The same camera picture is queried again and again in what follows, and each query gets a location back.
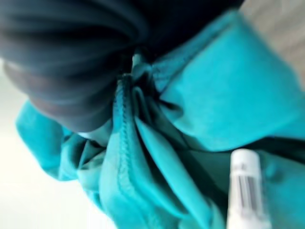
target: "crumpled fabric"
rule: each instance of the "crumpled fabric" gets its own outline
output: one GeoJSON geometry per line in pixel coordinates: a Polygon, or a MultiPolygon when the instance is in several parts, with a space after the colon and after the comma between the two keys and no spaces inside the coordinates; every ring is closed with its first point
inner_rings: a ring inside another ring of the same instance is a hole
{"type": "Polygon", "coordinates": [[[106,147],[26,103],[22,139],[50,176],[79,180],[120,229],[224,229],[230,154],[260,155],[276,229],[305,227],[304,93],[236,11],[118,77],[106,147]]]}

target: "teal shirt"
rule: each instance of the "teal shirt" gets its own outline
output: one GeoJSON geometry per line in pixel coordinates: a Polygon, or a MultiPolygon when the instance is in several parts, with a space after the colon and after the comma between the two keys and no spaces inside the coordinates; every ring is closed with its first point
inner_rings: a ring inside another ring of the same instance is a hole
{"type": "Polygon", "coordinates": [[[273,227],[305,228],[304,94],[238,12],[134,62],[107,147],[25,104],[17,128],[43,170],[78,179],[120,229],[224,229],[230,153],[246,147],[260,155],[273,227]]]}

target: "garment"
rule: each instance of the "garment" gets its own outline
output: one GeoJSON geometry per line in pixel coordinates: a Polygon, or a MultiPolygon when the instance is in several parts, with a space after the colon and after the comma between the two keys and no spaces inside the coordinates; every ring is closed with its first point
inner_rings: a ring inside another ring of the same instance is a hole
{"type": "Polygon", "coordinates": [[[116,75],[135,46],[156,58],[241,0],[5,0],[0,56],[32,104],[77,132],[111,116],[116,75]]]}
{"type": "Polygon", "coordinates": [[[303,229],[304,93],[243,17],[227,12],[153,63],[136,57],[106,147],[24,106],[17,128],[41,167],[78,179],[120,229],[224,229],[230,153],[246,147],[273,227],[303,229]]]}

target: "barcode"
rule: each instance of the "barcode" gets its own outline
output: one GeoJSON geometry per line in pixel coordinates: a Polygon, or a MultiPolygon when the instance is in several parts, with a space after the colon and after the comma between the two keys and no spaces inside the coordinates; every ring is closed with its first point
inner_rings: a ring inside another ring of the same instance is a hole
{"type": "Polygon", "coordinates": [[[265,214],[261,181],[251,176],[231,177],[231,203],[243,213],[265,214]]]}

